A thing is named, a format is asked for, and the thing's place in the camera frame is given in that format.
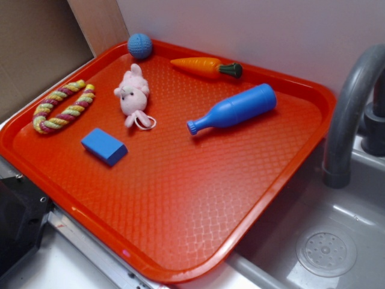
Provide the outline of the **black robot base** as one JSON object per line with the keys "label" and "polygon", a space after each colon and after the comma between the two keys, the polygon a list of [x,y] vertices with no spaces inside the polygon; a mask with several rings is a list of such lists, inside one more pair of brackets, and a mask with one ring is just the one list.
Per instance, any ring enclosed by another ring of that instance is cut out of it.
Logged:
{"label": "black robot base", "polygon": [[51,199],[27,177],[1,179],[1,279],[40,248]]}

